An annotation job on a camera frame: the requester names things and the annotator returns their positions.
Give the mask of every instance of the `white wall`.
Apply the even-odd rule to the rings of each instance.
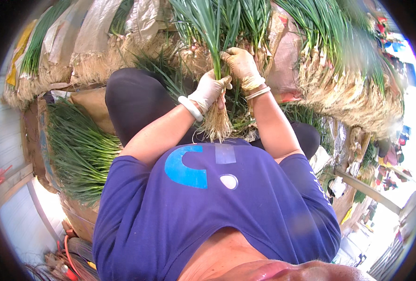
[[[8,64],[9,59],[6,59],[0,74],[0,97],[4,89]],[[26,164],[22,150],[20,118],[21,113],[18,110],[0,104],[0,169],[13,165],[7,172],[7,176]],[[63,238],[62,210],[46,211],[46,209],[50,210],[48,204],[51,202],[54,206],[59,205],[58,195],[44,194],[43,192],[47,191],[38,184],[35,184],[35,190],[46,216],[59,237]],[[20,188],[0,208],[0,223],[2,229],[5,230],[7,240],[12,244],[22,262],[41,263],[44,261],[45,252],[56,251],[56,241],[38,215],[27,185]]]
[[[6,59],[0,73],[0,97],[3,93],[8,63],[9,59]],[[20,118],[19,111],[0,104],[0,169],[13,165],[10,171],[15,171],[25,164],[20,135]]]
[[[0,221],[22,262],[43,263],[44,253],[56,251],[56,242],[42,223],[27,185],[0,208]]]

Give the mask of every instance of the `wooden beam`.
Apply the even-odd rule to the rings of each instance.
[[[400,171],[399,169],[397,169],[396,167],[390,167],[391,170],[393,170],[395,173],[401,175],[402,177],[409,179],[410,181],[413,181],[416,183],[416,180],[413,177],[408,176],[407,174],[403,173],[403,171]]]
[[[33,178],[33,165],[27,164],[0,184],[0,207]]]
[[[383,204],[386,208],[391,210],[392,212],[396,213],[397,215],[400,215],[401,208],[394,204],[391,200],[387,199],[383,194],[376,191],[374,188],[371,188],[367,184],[363,183],[362,181],[347,175],[343,172],[336,171],[335,174],[337,176],[342,177],[342,181],[347,183],[353,188],[356,188],[357,190],[361,191],[362,193],[366,194],[370,198],[374,199],[378,203]]]

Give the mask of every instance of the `hand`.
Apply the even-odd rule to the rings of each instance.
[[[225,88],[231,89],[230,82],[231,76],[225,76],[221,80],[216,80],[214,78],[214,70],[210,70],[202,76],[197,89],[188,96],[188,99],[199,104],[202,114],[205,114],[211,104],[217,99],[219,109],[223,109],[225,98],[220,96],[222,93],[225,93]]]
[[[232,47],[220,54],[221,59],[228,64],[234,75],[242,81],[242,88],[245,91],[253,90],[265,82],[258,72],[253,56],[248,51]]]

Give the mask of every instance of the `wire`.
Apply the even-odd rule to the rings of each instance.
[[[66,250],[66,256],[68,257],[68,261],[70,263],[70,266],[72,267],[72,269],[78,274],[78,276],[80,276],[80,278],[82,277],[80,275],[80,273],[76,270],[75,266],[72,264],[72,260],[70,259],[70,255],[69,255],[69,251],[67,248],[67,239],[69,238],[68,235],[65,236],[65,250]]]

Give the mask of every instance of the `blue t-shirt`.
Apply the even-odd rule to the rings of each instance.
[[[199,246],[238,229],[269,259],[330,262],[341,239],[308,160],[277,164],[243,140],[178,146],[152,169],[132,156],[111,165],[93,237],[102,280],[176,280]]]

